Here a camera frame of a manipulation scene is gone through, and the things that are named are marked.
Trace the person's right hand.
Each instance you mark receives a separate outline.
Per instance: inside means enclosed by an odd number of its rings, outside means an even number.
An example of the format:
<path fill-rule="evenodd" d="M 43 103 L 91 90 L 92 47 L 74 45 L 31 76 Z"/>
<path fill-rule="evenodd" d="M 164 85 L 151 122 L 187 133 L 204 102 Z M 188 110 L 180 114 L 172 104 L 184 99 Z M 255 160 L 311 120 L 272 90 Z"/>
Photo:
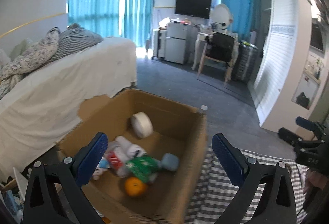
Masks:
<path fill-rule="evenodd" d="M 328 183 L 328 177 L 314 171 L 312 169 L 308 169 L 306 173 L 306 181 L 303 189 L 303 193 L 306 194 L 312 187 L 319 188 L 323 190 Z"/>

